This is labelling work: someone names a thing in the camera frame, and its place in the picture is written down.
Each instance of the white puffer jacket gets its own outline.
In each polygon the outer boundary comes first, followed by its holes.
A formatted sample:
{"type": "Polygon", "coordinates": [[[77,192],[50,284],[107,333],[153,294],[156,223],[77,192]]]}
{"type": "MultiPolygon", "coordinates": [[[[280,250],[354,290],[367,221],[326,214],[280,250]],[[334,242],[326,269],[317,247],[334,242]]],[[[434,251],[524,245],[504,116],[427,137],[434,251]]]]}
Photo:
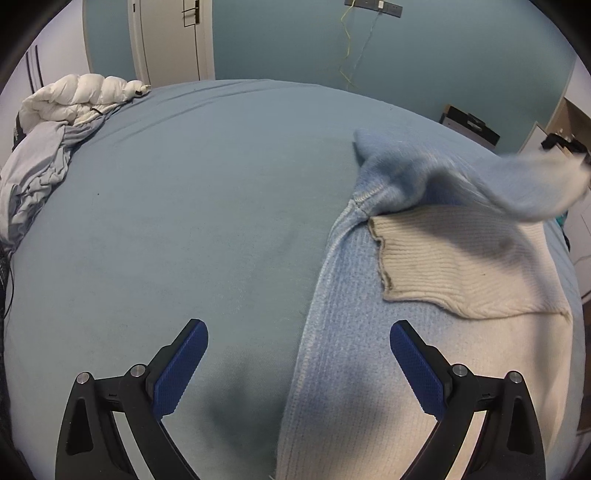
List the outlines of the white puffer jacket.
{"type": "Polygon", "coordinates": [[[126,82],[96,73],[66,75],[37,90],[22,102],[21,128],[28,134],[43,121],[67,121],[70,125],[89,122],[117,105],[150,91],[140,80],[126,82]]]}

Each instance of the white door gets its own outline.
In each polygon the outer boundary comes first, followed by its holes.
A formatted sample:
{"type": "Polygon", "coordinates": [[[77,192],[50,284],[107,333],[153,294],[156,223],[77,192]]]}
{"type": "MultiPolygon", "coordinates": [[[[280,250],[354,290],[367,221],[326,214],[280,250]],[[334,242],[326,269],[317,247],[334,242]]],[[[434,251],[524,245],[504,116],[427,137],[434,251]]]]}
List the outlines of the white door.
{"type": "Polygon", "coordinates": [[[212,0],[129,0],[138,77],[153,87],[214,79],[212,0]]]}

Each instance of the metal screw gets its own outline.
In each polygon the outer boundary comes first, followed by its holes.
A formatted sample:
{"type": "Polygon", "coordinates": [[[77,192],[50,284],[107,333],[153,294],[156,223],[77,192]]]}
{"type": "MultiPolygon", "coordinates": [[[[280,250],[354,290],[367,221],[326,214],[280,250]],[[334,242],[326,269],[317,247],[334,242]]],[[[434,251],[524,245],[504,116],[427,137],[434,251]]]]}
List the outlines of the metal screw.
{"type": "Polygon", "coordinates": [[[141,364],[132,366],[131,370],[129,371],[132,377],[141,377],[145,372],[146,366],[141,364]]]}
{"type": "Polygon", "coordinates": [[[523,382],[523,377],[519,372],[509,372],[509,380],[513,383],[521,383],[523,382]]]}
{"type": "Polygon", "coordinates": [[[455,364],[452,367],[452,372],[458,377],[465,377],[468,374],[468,368],[462,364],[455,364]]]}
{"type": "Polygon", "coordinates": [[[90,378],[90,374],[89,374],[88,372],[82,372],[80,375],[78,375],[78,376],[76,377],[76,381],[77,381],[77,382],[78,382],[80,385],[83,385],[83,384],[85,384],[86,382],[88,382],[89,378],[90,378]]]}

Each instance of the yellow cable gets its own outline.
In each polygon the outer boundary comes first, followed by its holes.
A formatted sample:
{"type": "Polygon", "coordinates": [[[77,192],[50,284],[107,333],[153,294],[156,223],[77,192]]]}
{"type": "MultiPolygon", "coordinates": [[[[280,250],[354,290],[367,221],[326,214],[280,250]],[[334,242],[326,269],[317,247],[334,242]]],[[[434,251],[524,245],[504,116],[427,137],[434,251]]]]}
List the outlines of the yellow cable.
{"type": "Polygon", "coordinates": [[[353,84],[353,82],[351,82],[351,79],[349,77],[347,77],[345,75],[345,73],[343,72],[343,62],[345,60],[347,60],[349,58],[349,55],[351,54],[351,35],[349,34],[349,29],[347,28],[347,24],[345,23],[345,18],[347,17],[347,15],[349,14],[349,12],[351,11],[351,9],[355,6],[355,0],[353,0],[353,2],[351,3],[351,5],[349,6],[349,8],[347,10],[345,10],[345,13],[343,14],[342,17],[340,17],[340,22],[343,25],[343,28],[345,29],[345,34],[347,35],[347,55],[345,55],[345,58],[341,61],[340,66],[339,66],[339,73],[345,78],[345,80],[347,80],[347,82],[352,86],[355,87],[355,85],[353,84]]]}

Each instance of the power outlet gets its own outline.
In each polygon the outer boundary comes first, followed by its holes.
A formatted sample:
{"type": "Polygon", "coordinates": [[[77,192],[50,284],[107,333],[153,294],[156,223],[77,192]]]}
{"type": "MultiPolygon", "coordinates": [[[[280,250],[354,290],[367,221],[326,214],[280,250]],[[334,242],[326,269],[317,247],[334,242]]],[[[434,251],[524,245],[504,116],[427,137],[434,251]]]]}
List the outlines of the power outlet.
{"type": "MultiPolygon", "coordinates": [[[[353,0],[345,0],[345,5],[351,6],[353,0]]],[[[375,12],[383,12],[386,15],[400,18],[402,16],[402,7],[400,5],[383,2],[382,0],[355,0],[355,7],[373,10],[375,12]]]]}

